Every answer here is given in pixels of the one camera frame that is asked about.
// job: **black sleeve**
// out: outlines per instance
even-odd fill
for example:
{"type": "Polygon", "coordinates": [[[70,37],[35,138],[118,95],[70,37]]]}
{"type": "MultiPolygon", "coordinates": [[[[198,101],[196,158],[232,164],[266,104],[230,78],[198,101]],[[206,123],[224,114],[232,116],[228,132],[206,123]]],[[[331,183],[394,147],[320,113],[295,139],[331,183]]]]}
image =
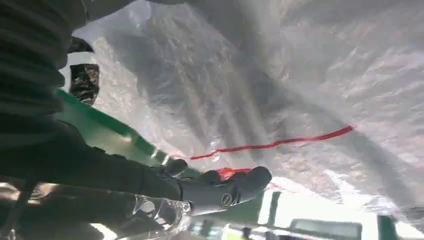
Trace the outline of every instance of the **black sleeve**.
{"type": "Polygon", "coordinates": [[[179,198],[149,167],[87,146],[55,118],[73,30],[132,1],[0,0],[0,175],[179,198]]]}

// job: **white light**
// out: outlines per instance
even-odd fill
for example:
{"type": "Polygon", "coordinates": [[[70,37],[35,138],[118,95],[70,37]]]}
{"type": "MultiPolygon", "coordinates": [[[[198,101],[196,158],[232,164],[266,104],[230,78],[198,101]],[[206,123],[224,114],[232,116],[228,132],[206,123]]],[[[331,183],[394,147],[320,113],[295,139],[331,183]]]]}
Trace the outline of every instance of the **white light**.
{"type": "Polygon", "coordinates": [[[167,164],[167,162],[168,162],[169,159],[170,159],[170,156],[169,155],[166,155],[165,159],[162,162],[162,165],[165,166],[167,164]]]}
{"type": "Polygon", "coordinates": [[[153,153],[151,154],[150,158],[154,159],[158,153],[159,153],[159,149],[155,148],[153,153]]]}
{"type": "Polygon", "coordinates": [[[263,193],[262,205],[260,206],[258,224],[267,224],[270,218],[271,201],[273,200],[273,191],[265,191],[263,193]]]}
{"type": "Polygon", "coordinates": [[[112,230],[110,230],[109,228],[107,228],[103,224],[90,223],[90,225],[103,234],[103,240],[115,240],[118,237],[118,235],[116,235],[116,233],[114,233],[112,230]]]}

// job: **person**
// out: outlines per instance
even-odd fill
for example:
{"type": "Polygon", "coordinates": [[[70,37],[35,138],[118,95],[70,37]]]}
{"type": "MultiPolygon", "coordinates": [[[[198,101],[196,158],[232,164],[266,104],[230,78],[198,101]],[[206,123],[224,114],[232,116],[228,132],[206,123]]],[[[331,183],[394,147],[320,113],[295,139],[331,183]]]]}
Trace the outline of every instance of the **person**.
{"type": "MultiPolygon", "coordinates": [[[[270,182],[265,167],[226,181],[220,181],[216,171],[177,179],[163,167],[88,146],[74,126],[56,118],[63,110],[55,95],[64,85],[58,69],[66,65],[72,32],[133,1],[0,0],[0,176],[25,182],[14,185],[20,191],[14,207],[0,211],[0,239],[9,239],[38,183],[186,201],[195,214],[206,214],[251,200],[270,182]]],[[[85,232],[74,228],[72,233],[78,231],[85,232]]]]}

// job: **clear plastic film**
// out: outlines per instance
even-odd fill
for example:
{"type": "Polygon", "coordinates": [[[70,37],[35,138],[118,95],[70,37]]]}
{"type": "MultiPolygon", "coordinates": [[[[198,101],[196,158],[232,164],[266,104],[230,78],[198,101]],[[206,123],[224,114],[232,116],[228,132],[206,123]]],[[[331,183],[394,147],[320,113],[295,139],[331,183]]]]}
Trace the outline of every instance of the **clear plastic film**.
{"type": "Polygon", "coordinates": [[[1,177],[1,231],[8,240],[164,239],[184,230],[190,216],[188,202],[55,183],[26,186],[1,177]]]}
{"type": "Polygon", "coordinates": [[[281,191],[424,229],[423,1],[137,3],[75,33],[95,108],[201,171],[263,165],[281,191]]]}

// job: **green surface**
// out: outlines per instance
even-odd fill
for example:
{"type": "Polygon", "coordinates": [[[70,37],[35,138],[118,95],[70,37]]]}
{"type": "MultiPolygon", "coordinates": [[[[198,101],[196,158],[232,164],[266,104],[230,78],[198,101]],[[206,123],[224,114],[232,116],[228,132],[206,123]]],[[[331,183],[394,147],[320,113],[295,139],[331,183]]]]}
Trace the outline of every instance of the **green surface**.
{"type": "Polygon", "coordinates": [[[109,154],[119,154],[147,165],[157,165],[167,156],[145,141],[137,132],[115,118],[104,114],[75,97],[59,90],[63,98],[63,112],[58,118],[78,128],[88,145],[104,149],[109,154]]]}

